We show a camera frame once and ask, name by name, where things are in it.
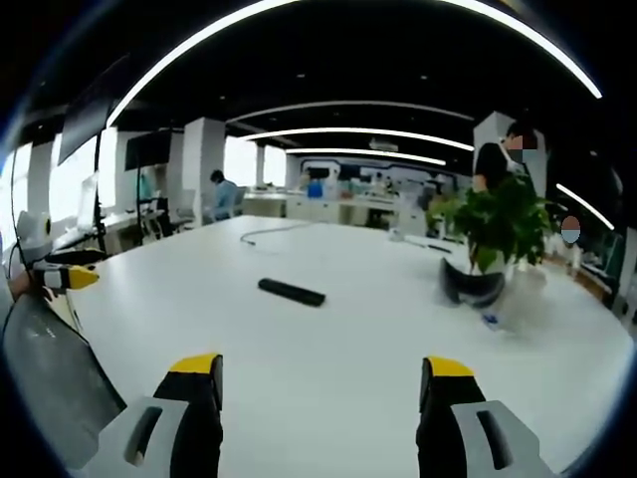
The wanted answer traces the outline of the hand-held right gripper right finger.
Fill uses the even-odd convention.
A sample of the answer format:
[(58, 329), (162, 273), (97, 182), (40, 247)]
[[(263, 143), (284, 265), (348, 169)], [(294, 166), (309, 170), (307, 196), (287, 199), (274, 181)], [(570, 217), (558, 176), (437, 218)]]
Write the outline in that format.
[(421, 477), (551, 477), (535, 434), (502, 402), (485, 399), (473, 371), (422, 362), (416, 430)]

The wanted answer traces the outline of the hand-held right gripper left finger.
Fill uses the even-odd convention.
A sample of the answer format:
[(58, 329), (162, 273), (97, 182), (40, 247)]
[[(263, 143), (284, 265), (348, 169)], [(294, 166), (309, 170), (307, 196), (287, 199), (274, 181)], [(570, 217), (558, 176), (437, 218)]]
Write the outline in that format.
[(86, 477), (216, 477), (223, 427), (223, 356), (175, 363), (151, 397), (129, 405), (100, 434)]

